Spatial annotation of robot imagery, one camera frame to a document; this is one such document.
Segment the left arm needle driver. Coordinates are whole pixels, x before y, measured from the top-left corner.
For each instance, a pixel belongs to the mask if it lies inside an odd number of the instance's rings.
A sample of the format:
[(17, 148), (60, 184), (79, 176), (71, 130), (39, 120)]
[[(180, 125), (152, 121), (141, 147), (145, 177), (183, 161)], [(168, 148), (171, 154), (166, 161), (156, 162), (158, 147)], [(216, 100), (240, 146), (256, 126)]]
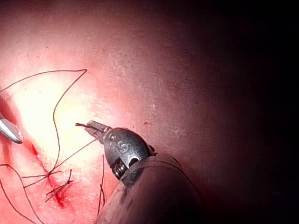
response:
[(118, 180), (134, 163), (155, 155), (140, 135), (126, 128), (110, 129), (103, 137), (103, 145), (107, 163)]

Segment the left arm needle driver jaw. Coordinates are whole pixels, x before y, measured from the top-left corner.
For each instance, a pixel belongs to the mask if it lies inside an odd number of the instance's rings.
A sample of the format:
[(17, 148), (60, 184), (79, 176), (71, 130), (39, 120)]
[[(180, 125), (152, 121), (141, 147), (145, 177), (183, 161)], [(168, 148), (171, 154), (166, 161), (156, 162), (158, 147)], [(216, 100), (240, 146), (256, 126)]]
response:
[(98, 140), (100, 143), (103, 143), (104, 136), (107, 133), (107, 129), (98, 129), (95, 127), (85, 127), (85, 130), (96, 140)]
[(107, 133), (110, 129), (112, 129), (110, 126), (104, 125), (104, 124), (96, 122), (94, 120), (90, 120), (87, 123), (87, 126), (96, 131), (99, 131), (100, 133)]

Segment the right arm needle driver jaw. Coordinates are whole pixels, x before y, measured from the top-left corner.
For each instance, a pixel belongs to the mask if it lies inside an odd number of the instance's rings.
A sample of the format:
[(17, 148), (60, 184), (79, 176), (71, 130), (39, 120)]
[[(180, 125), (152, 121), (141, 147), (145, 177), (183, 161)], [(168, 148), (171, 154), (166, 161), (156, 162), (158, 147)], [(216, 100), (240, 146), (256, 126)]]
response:
[(23, 143), (23, 135), (19, 128), (6, 118), (0, 119), (0, 133), (16, 144)]

